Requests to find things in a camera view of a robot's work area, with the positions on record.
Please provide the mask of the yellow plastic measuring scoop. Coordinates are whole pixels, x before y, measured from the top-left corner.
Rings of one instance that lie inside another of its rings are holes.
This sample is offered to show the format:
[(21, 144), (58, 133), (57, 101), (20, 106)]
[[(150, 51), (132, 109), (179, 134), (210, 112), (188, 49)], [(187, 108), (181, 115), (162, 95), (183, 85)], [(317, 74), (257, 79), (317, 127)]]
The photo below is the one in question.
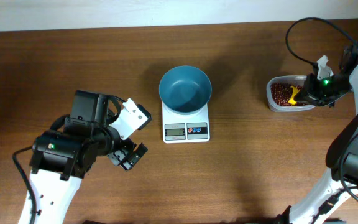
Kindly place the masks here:
[(297, 101), (295, 101), (295, 97), (300, 92), (300, 89), (298, 89), (295, 86), (291, 86), (291, 89), (292, 89), (292, 94), (291, 94), (290, 99), (288, 100), (288, 103), (291, 105), (296, 105)]

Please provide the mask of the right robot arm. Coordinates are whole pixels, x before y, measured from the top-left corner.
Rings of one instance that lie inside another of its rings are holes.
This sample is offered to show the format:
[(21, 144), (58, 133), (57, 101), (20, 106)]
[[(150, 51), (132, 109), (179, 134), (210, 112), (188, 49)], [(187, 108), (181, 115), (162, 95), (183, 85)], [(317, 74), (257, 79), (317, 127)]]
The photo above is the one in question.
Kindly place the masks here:
[(288, 206), (274, 223), (324, 223), (346, 200), (358, 201), (358, 42), (345, 48), (340, 72), (321, 75), (321, 66), (308, 75), (303, 88), (292, 100), (313, 106), (326, 106), (350, 91), (354, 94), (356, 115), (331, 143), (326, 154), (326, 171), (300, 202)]

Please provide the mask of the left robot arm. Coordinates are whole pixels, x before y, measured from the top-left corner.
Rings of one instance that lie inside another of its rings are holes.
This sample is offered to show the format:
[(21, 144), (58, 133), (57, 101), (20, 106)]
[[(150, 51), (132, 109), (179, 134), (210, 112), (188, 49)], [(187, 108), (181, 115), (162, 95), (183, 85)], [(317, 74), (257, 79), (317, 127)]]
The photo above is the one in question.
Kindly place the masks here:
[(29, 175), (17, 156), (12, 156), (27, 187), (19, 223), (63, 223), (97, 157), (106, 156), (115, 166), (131, 170), (147, 148), (134, 143), (130, 135), (151, 119), (150, 113), (131, 99), (76, 91), (70, 114), (59, 117), (29, 147)]

